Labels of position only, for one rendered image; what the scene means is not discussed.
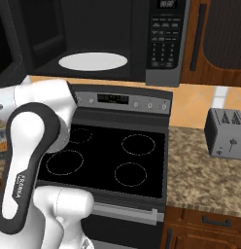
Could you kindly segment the brown drawer front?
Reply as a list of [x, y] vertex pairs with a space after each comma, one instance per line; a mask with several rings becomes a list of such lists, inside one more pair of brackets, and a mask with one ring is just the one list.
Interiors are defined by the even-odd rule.
[[[228, 219], [231, 221], [231, 227], [221, 227], [202, 223], [202, 216], [206, 216], [210, 220], [218, 220], [222, 222]], [[241, 218], [227, 216], [224, 214], [216, 214], [180, 207], [167, 206], [165, 209], [165, 222], [176, 225], [193, 226], [214, 231], [228, 231], [233, 234], [241, 235]]]

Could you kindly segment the black microwave oven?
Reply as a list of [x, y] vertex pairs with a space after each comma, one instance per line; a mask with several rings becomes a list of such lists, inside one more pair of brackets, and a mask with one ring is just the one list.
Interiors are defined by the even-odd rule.
[[[33, 59], [30, 75], [180, 83], [190, 0], [17, 0]], [[58, 61], [74, 53], [116, 53], [117, 69], [83, 72]]]

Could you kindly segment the brown wall cupboard door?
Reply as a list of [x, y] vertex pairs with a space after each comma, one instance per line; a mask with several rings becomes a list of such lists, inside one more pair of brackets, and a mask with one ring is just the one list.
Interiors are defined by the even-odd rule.
[[[196, 70], [190, 71], [200, 4], [207, 4]], [[241, 0], [190, 0], [181, 82], [241, 88]]]

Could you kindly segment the black oven door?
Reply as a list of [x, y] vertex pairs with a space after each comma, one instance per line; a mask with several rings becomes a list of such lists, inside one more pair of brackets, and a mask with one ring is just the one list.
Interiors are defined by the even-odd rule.
[[82, 227], [95, 249], [159, 249], [163, 222], [151, 226], [91, 213], [82, 219]]

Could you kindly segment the black microwave door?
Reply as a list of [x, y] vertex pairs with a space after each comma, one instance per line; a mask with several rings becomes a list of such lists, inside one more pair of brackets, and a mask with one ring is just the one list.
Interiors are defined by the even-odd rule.
[[0, 0], [0, 88], [20, 84], [34, 70], [17, 0]]

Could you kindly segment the grey bowl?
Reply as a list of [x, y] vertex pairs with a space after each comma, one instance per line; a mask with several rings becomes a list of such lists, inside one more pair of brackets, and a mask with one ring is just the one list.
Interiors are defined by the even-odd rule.
[[0, 121], [0, 142], [7, 142], [6, 124]]

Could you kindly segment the brown base cupboard door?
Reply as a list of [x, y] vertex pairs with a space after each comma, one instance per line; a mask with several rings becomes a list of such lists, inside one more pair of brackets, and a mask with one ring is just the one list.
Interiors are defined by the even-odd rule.
[[170, 249], [241, 249], [241, 235], [168, 223], [159, 249], [165, 249], [167, 229], [172, 230]]

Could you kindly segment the white microwave turntable plate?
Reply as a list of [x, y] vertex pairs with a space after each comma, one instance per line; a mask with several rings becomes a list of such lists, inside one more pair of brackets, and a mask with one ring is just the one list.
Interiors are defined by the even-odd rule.
[[116, 53], [74, 53], [66, 55], [58, 64], [66, 69], [98, 72], [117, 69], [127, 63], [127, 58]]

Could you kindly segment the grey toaster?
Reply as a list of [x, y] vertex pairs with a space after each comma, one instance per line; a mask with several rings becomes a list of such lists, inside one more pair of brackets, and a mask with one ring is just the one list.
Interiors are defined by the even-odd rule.
[[209, 155], [241, 160], [241, 112], [210, 108], [204, 127]]

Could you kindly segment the black stove with hob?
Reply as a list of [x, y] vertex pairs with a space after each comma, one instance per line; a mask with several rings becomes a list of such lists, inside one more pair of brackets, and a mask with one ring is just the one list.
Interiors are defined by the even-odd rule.
[[82, 189], [95, 203], [165, 209], [169, 91], [76, 85], [70, 140], [44, 155], [37, 184]]

